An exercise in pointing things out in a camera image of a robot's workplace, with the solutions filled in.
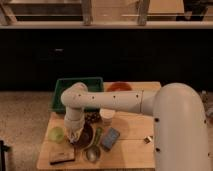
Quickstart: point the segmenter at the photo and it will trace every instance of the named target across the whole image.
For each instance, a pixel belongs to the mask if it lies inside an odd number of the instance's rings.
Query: food item
[[[95,113],[86,113],[85,121],[89,124],[100,121],[100,114],[98,112]]]
[[[126,82],[114,82],[112,85],[109,86],[107,91],[130,91],[132,87]]]
[[[64,139],[64,131],[61,127],[54,127],[49,131],[48,139],[60,143]]]
[[[75,161],[75,152],[74,148],[70,148],[69,150],[63,151],[51,151],[49,162],[51,165],[68,162],[68,161]]]
[[[110,125],[115,115],[115,110],[100,109],[101,119],[104,125]]]

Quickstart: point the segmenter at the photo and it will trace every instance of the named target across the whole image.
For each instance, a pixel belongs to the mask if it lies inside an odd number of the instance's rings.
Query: dark cabinet
[[[0,30],[0,89],[53,90],[62,77],[213,89],[212,30]]]

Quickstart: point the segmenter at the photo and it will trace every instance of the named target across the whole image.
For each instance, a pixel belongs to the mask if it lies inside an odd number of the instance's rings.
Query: wooden table
[[[105,83],[105,89],[111,83]],[[159,82],[131,82],[133,90],[158,90]],[[113,127],[120,131],[121,136],[110,152],[101,149],[100,160],[93,164],[82,157],[82,150],[76,151],[76,161],[61,163],[54,166],[49,164],[50,151],[55,149],[69,150],[73,148],[65,137],[60,144],[48,140],[47,135],[51,128],[60,126],[64,130],[63,115],[52,113],[46,135],[41,147],[37,162],[39,170],[64,170],[64,169],[117,169],[117,168],[154,168],[153,143],[145,144],[143,139],[153,135],[153,118],[140,114],[116,112],[112,124],[103,126],[102,123],[93,124],[95,129],[101,126],[104,131]]]

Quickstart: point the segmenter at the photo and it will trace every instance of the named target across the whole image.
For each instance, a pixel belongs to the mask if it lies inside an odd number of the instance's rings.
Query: green fruit
[[[60,143],[64,139],[64,131],[61,127],[54,127],[49,131],[48,139]]]

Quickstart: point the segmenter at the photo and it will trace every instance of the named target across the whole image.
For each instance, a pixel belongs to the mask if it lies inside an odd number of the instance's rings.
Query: shelf
[[[81,4],[81,0],[12,0],[4,4]]]

